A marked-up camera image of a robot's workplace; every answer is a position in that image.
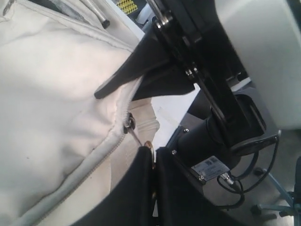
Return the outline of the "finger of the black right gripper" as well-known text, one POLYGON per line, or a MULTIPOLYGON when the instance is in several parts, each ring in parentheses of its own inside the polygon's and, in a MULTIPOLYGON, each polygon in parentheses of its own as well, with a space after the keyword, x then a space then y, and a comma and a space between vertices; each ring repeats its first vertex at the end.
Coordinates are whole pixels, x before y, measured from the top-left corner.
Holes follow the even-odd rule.
POLYGON ((154 36, 145 36, 123 65, 95 91, 94 96, 96 99, 102 99, 120 86, 166 65, 168 62, 169 56, 159 40, 154 36))

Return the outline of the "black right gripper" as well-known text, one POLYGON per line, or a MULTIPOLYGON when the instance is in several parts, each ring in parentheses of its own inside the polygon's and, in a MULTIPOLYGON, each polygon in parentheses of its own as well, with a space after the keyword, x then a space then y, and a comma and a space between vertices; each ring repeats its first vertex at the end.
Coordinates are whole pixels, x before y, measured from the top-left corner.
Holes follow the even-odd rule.
POLYGON ((225 144, 233 151, 264 141, 265 122, 255 102, 234 94, 227 79, 246 71, 217 15, 214 0, 150 0, 158 50, 133 97, 204 91, 225 144))

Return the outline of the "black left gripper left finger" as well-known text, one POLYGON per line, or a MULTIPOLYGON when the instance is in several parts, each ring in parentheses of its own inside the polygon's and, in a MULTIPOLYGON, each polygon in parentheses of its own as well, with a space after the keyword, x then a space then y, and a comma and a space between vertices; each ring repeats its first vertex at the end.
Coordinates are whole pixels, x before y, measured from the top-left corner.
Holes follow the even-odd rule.
POLYGON ((96 208, 93 225, 152 226, 151 180, 151 150, 142 146, 124 177, 96 208))

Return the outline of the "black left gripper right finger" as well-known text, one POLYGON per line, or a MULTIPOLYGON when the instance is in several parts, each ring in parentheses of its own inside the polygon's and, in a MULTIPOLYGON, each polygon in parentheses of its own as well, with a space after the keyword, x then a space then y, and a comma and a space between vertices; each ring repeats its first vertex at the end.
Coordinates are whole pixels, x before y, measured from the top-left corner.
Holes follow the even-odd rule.
POLYGON ((189 181, 168 148, 157 150, 158 214, 161 226, 234 226, 189 181))

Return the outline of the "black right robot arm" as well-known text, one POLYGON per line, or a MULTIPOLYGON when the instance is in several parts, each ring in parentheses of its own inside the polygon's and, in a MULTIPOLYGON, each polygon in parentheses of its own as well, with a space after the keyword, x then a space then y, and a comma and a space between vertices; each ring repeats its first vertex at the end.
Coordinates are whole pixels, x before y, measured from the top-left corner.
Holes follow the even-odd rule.
POLYGON ((142 76, 134 99, 187 94, 199 85, 209 116, 193 130, 178 127, 156 162, 142 146, 102 204, 80 220, 107 226, 237 226, 225 210, 245 200, 233 169, 245 155, 254 166, 266 144, 266 111, 254 94, 233 93, 227 78, 245 73, 213 0, 150 0, 156 19, 113 78, 102 99, 142 76))

